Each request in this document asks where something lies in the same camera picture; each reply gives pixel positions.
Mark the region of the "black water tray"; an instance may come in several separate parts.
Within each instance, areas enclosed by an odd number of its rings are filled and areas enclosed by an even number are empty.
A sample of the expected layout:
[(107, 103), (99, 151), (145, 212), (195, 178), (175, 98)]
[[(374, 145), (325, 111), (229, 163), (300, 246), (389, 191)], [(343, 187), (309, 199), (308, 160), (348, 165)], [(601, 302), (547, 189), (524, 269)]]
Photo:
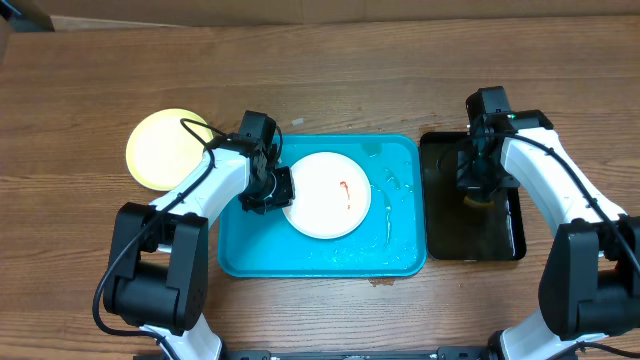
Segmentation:
[(429, 132), (419, 143), (429, 254), (438, 260), (517, 261), (526, 254), (519, 192), (502, 189), (472, 205), (456, 188), (463, 132)]

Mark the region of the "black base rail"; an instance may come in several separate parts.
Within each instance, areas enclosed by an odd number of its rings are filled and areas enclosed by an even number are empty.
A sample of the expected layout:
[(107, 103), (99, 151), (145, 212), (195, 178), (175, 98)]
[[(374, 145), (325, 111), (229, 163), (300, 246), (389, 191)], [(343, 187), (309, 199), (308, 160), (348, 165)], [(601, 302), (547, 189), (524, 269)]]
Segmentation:
[(421, 351), (375, 352), (291, 352), (271, 353), (266, 350), (223, 350), (221, 360), (499, 360), (498, 354), (488, 347), (440, 347)]

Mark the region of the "white plate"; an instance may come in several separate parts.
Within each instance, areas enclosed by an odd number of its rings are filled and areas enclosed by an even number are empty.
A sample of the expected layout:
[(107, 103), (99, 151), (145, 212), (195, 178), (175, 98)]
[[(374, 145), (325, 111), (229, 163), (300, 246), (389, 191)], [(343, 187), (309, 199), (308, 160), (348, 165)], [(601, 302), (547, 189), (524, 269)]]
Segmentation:
[(353, 232), (366, 218), (372, 202), (370, 181), (351, 158), (318, 152), (292, 167), (294, 200), (283, 209), (300, 233), (330, 240)]

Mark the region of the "blue plastic tray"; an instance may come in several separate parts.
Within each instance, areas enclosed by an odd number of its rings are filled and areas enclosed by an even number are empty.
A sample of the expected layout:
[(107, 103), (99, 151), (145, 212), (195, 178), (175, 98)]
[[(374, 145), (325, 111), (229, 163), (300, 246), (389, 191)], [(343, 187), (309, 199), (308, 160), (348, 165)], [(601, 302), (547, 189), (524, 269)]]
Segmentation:
[(235, 277), (406, 277), (427, 258), (420, 157), (399, 134), (287, 135), (281, 162), (340, 153), (366, 173), (372, 203), (351, 233), (320, 240), (296, 230), (282, 210), (259, 215), (230, 202), (219, 217), (218, 260)]

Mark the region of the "yellow plate with stain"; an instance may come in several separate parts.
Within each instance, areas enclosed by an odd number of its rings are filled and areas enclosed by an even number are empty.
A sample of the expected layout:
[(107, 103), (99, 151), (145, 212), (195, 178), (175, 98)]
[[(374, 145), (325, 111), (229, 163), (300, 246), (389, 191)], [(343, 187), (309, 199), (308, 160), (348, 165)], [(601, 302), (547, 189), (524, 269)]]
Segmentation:
[(203, 145), (181, 125), (181, 119), (202, 124), (185, 109), (164, 109), (147, 116), (131, 133), (126, 164), (133, 178), (156, 191), (170, 191), (201, 162)]

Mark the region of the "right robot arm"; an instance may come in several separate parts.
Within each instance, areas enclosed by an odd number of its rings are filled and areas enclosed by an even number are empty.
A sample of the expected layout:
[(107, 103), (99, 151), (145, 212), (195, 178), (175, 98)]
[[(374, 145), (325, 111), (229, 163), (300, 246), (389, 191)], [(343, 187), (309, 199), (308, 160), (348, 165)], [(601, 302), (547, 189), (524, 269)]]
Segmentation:
[(603, 339), (639, 326), (639, 219), (607, 199), (564, 150), (539, 110), (514, 112), (501, 87), (466, 100), (469, 130), (456, 186), (472, 206), (523, 187), (554, 241), (538, 289), (538, 309), (494, 333), (482, 359), (574, 359)]

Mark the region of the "green yellow sponge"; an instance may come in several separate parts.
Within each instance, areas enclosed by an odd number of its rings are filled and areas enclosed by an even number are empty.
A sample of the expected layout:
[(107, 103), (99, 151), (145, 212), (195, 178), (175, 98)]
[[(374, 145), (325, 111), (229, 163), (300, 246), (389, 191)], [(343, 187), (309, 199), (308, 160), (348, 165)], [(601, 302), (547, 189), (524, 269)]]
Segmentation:
[(473, 208), (491, 208), (495, 206), (495, 201), (491, 199), (485, 199), (482, 197), (475, 197), (468, 194), (464, 197), (463, 202)]

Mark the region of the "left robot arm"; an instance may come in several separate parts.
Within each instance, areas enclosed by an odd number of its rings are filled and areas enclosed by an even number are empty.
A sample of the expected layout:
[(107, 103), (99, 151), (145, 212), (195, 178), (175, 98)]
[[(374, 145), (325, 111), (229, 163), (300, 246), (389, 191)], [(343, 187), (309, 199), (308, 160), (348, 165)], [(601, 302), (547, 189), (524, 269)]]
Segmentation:
[(108, 267), (95, 290), (92, 316), (106, 334), (149, 337), (166, 359), (218, 359), (222, 340), (204, 314), (209, 231), (229, 202), (263, 215), (294, 199), (291, 170), (279, 165), (276, 121), (246, 111), (235, 133), (203, 141), (199, 165), (149, 205), (118, 211)]

